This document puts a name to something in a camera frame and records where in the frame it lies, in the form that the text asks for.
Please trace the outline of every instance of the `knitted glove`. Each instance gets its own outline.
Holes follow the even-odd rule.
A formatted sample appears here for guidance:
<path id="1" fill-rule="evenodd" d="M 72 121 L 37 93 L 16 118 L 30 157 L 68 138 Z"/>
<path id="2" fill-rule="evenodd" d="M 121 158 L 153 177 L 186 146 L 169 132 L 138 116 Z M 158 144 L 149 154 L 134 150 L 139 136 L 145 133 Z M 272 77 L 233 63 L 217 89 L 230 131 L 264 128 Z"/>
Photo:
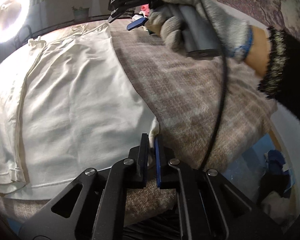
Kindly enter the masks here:
<path id="1" fill-rule="evenodd" d="M 199 0 L 163 0 L 166 3 L 192 5 L 197 12 L 205 18 L 205 13 Z M 221 41 L 226 47 L 227 56 L 242 61 L 247 54 L 247 43 L 251 42 L 252 32 L 247 21 L 239 20 L 227 14 L 220 6 L 212 0 L 202 0 L 209 19 L 217 31 Z M 181 22 L 176 17 L 167 17 L 162 12 L 151 11 L 145 26 L 159 35 L 165 45 L 175 52 L 181 52 L 182 36 Z"/>

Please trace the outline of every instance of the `silver bolt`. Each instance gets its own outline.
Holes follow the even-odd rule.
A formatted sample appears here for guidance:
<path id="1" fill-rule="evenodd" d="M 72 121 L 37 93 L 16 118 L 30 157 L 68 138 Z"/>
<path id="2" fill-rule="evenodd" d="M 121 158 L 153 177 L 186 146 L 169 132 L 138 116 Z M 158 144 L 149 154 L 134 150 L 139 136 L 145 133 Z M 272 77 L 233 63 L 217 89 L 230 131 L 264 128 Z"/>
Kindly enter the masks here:
<path id="1" fill-rule="evenodd" d="M 91 176 L 93 174 L 96 173 L 96 170 L 94 168 L 87 168 L 85 171 L 84 171 L 84 174 L 86 174 L 87 176 Z"/>
<path id="2" fill-rule="evenodd" d="M 130 158 L 127 158 L 123 161 L 123 164 L 125 164 L 125 165 L 131 165 L 133 163 L 134 163 L 134 160 L 130 159 Z"/>
<path id="3" fill-rule="evenodd" d="M 171 159 L 169 162 L 171 165 L 178 165 L 180 163 L 179 159 L 176 158 Z"/>
<path id="4" fill-rule="evenodd" d="M 207 171 L 209 176 L 215 177 L 218 175 L 218 172 L 215 169 L 210 169 Z"/>

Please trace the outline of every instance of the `person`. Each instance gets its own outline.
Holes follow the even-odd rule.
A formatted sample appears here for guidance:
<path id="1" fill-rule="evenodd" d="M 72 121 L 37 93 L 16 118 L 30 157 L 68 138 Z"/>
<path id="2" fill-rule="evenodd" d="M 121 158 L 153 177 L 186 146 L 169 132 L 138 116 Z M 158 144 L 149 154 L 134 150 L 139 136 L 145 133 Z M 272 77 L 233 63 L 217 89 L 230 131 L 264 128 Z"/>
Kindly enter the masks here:
<path id="1" fill-rule="evenodd" d="M 199 0 L 163 0 L 194 6 L 207 20 Z M 226 48 L 226 55 L 244 61 L 262 78 L 258 89 L 274 98 L 300 120 L 300 41 L 285 30 L 250 26 L 247 21 L 227 14 L 212 0 L 202 0 L 208 17 Z M 165 45 L 182 53 L 181 22 L 151 11 L 146 27 L 159 35 Z"/>

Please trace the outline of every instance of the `plaid blanket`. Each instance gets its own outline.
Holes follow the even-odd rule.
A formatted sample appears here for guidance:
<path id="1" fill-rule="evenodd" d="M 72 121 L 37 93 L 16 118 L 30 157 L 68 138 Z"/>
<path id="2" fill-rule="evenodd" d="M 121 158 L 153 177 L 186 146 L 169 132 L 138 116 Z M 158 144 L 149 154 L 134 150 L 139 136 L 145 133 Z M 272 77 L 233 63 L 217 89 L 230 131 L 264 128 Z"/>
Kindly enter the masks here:
<path id="1" fill-rule="evenodd" d="M 89 23 L 85 29 L 101 23 Z M 116 20 L 110 24 L 117 57 L 135 90 L 157 117 L 165 146 L 172 148 L 177 158 L 198 168 L 218 114 L 221 59 L 184 58 L 169 51 L 159 37 L 149 35 L 142 28 L 126 31 L 128 23 L 130 20 Z M 53 32 L 50 37 L 55 39 L 70 29 Z M 49 35 L 42 39 L 49 41 Z M 225 109 L 207 164 L 208 168 L 219 171 L 225 170 L 268 132 L 270 115 L 276 110 L 275 102 L 257 91 L 259 80 L 253 70 L 232 60 L 228 60 L 228 65 Z M 22 222 L 46 202 L 0 197 L 0 212 Z M 151 169 L 146 188 L 128 191 L 125 224 L 155 216 L 174 203 L 174 191 L 159 190 Z"/>

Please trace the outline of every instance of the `black cable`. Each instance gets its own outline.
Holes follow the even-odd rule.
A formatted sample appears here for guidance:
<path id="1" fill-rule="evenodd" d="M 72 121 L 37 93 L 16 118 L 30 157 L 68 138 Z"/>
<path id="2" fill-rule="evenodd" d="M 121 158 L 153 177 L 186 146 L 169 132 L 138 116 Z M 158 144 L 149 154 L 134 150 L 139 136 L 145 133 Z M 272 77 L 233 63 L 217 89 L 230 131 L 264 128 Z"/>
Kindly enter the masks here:
<path id="1" fill-rule="evenodd" d="M 214 129 L 213 129 L 213 133 L 211 135 L 211 139 L 210 139 L 210 142 L 209 142 L 209 145 L 208 145 L 207 152 L 206 152 L 206 154 L 205 154 L 205 156 L 203 158 L 203 161 L 202 161 L 202 163 L 200 165 L 200 169 L 203 170 L 205 168 L 207 162 L 208 162 L 209 156 L 210 156 L 211 151 L 213 149 L 214 143 L 215 143 L 216 138 L 217 138 L 219 126 L 220 126 L 220 123 L 221 123 L 221 117 L 222 117 L 222 113 L 223 113 L 223 108 L 225 106 L 225 99 L 226 99 L 226 92 L 227 92 L 228 66 L 227 66 L 227 60 L 226 60 L 226 48 L 223 45 L 220 37 L 218 36 L 217 31 L 213 27 L 212 22 L 211 22 L 208 14 L 207 14 L 207 10 L 206 10 L 206 8 L 205 8 L 202 0 L 199 0 L 199 2 L 201 4 L 201 7 L 202 7 L 202 9 L 204 11 L 204 14 L 205 14 L 205 16 L 206 16 L 209 24 L 211 25 L 212 29 L 216 33 L 216 36 L 217 36 L 217 39 L 218 39 L 218 43 L 219 43 L 219 46 L 220 46 L 222 61 L 223 61 L 223 78 L 222 78 L 222 85 L 221 85 L 221 89 L 222 90 L 221 90 L 221 96 L 220 96 L 219 112 L 218 112 L 216 124 L 215 124 Z"/>

